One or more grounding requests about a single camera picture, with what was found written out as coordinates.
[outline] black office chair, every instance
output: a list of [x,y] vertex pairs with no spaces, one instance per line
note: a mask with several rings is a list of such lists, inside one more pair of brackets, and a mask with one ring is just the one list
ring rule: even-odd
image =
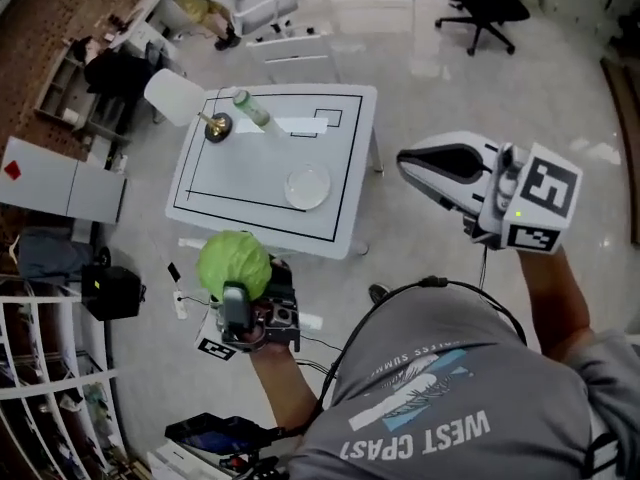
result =
[[457,9],[466,9],[471,16],[457,16],[440,18],[436,21],[436,27],[442,27],[444,22],[471,23],[476,26],[476,34],[473,45],[467,50],[471,56],[475,55],[480,39],[480,31],[486,29],[507,45],[507,53],[513,55],[516,47],[509,41],[492,23],[502,25],[507,21],[524,21],[530,17],[527,8],[520,0],[456,0]]

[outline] white cabinet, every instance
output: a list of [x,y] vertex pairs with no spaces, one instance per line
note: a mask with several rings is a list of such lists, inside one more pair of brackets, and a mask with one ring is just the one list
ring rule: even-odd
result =
[[125,177],[11,137],[0,171],[0,202],[115,224]]

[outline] red sticker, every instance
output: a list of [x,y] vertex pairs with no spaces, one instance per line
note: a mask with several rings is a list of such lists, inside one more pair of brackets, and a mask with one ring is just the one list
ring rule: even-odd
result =
[[6,172],[9,175],[9,178],[11,178],[13,181],[16,181],[22,175],[22,173],[20,172],[20,167],[18,167],[18,162],[16,162],[15,160],[7,164],[7,166],[4,168],[4,172]]

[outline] brass candle holder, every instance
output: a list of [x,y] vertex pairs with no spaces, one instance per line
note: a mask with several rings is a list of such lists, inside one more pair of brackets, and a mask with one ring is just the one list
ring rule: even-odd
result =
[[207,126],[204,129],[204,136],[214,144],[222,142],[231,133],[233,120],[229,114],[218,112],[217,114],[208,117],[202,112],[199,112],[198,117],[207,123]]

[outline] white table leg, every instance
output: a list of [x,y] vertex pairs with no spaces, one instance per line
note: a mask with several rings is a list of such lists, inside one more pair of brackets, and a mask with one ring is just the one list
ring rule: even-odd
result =
[[351,250],[358,256],[365,256],[369,252],[369,244],[362,240],[353,240],[351,242]]
[[369,156],[373,163],[373,170],[377,173],[384,173],[384,164],[380,158],[380,149],[378,148],[378,139],[376,139],[376,131],[371,131],[371,143],[369,144]]

